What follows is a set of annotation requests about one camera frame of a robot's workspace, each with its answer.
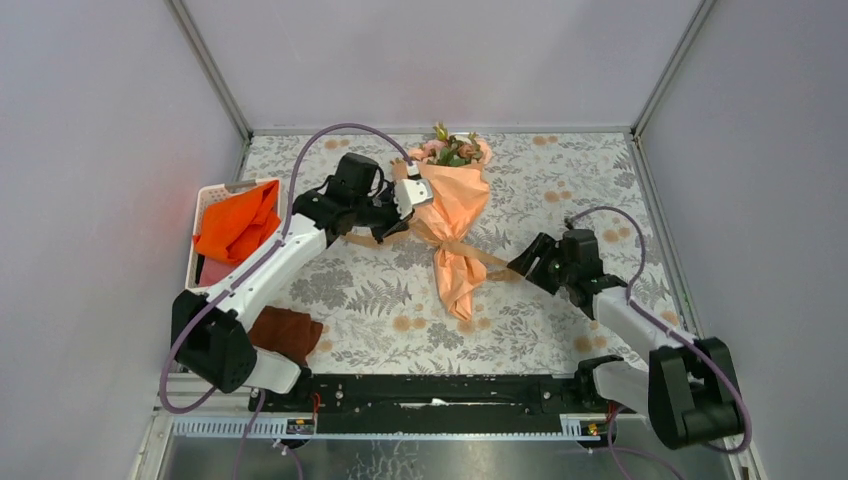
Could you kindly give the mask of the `tan satin ribbon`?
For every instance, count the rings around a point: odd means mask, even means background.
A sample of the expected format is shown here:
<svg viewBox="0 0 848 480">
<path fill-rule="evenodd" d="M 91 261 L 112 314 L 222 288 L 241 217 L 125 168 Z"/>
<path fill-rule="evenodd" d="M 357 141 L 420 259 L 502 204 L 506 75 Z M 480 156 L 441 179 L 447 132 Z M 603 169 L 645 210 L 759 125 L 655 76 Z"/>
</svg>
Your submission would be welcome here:
<svg viewBox="0 0 848 480">
<path fill-rule="evenodd" d="M 474 246 L 463 243 L 462 241 L 442 240 L 436 237 L 426 224 L 420 222 L 414 222 L 410 229 L 390 234 L 382 241 L 354 233 L 347 233 L 343 236 L 344 240 L 348 243 L 371 249 L 379 249 L 381 247 L 394 245 L 412 237 L 418 238 L 428 245 L 435 247 L 437 250 L 442 250 L 469 259 L 475 259 L 484 265 L 493 267 L 493 270 L 490 270 L 487 273 L 487 279 L 490 281 L 515 283 L 523 280 L 522 276 L 508 268 L 507 261 Z"/>
</svg>

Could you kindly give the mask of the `beige kraft wrapping paper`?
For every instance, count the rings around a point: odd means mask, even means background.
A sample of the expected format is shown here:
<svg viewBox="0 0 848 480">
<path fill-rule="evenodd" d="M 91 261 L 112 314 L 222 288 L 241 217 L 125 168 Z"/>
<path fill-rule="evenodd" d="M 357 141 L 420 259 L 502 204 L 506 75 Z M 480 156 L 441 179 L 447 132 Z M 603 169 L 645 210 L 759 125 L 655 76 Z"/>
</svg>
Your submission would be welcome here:
<svg viewBox="0 0 848 480">
<path fill-rule="evenodd" d="M 490 198 L 490 185 L 484 179 L 487 164 L 444 167 L 415 162 L 422 177 L 430 182 L 434 200 L 416 209 L 411 226 L 420 222 L 442 240 L 465 243 Z M 486 281 L 486 266 L 475 259 L 437 249 L 433 259 L 443 305 L 451 316 L 469 323 L 473 318 L 473 292 Z"/>
</svg>

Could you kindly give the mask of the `pink fake flower bouquet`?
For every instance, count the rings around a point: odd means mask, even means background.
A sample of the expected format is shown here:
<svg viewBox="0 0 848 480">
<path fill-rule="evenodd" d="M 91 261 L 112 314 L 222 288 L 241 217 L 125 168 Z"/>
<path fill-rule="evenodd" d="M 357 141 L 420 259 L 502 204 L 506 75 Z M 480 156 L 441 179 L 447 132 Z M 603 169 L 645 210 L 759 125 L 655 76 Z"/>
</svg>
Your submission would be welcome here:
<svg viewBox="0 0 848 480">
<path fill-rule="evenodd" d="M 442 122 L 433 126 L 434 137 L 408 151 L 415 161 L 444 167 L 486 165 L 493 151 L 477 132 L 453 133 Z"/>
</svg>

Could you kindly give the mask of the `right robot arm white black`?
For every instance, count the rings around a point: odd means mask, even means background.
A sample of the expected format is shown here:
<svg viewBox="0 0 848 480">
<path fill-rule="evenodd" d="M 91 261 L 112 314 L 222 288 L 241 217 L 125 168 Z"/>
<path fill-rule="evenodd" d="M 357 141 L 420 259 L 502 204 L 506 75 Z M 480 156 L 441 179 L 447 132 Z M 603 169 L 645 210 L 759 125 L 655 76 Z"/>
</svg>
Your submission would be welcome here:
<svg viewBox="0 0 848 480">
<path fill-rule="evenodd" d="M 648 418 L 666 447 L 748 438 L 751 422 L 738 389 L 728 346 L 649 320 L 630 300 L 630 287 L 609 274 L 595 234 L 566 231 L 559 240 L 540 233 L 508 269 L 542 290 L 565 291 L 589 319 L 606 326 L 646 362 L 644 370 L 617 355 L 579 363 L 573 396 L 583 410 L 610 403 Z"/>
</svg>

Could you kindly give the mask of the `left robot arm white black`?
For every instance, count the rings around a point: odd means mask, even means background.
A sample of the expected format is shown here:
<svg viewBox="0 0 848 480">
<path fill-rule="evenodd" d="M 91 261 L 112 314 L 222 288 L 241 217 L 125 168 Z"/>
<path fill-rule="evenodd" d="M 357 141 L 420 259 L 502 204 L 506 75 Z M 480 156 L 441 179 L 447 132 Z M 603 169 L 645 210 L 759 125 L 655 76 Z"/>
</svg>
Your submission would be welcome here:
<svg viewBox="0 0 848 480">
<path fill-rule="evenodd" d="M 300 366 L 254 345 L 248 333 L 274 295 L 338 238 L 365 227 L 382 242 L 432 200 L 416 167 L 374 193 L 380 171 L 370 158 L 344 155 L 324 184 L 290 202 L 283 225 L 233 272 L 204 290 L 181 292 L 172 305 L 171 360 L 222 393 L 263 389 L 285 410 L 304 407 L 311 387 L 300 377 Z"/>
</svg>

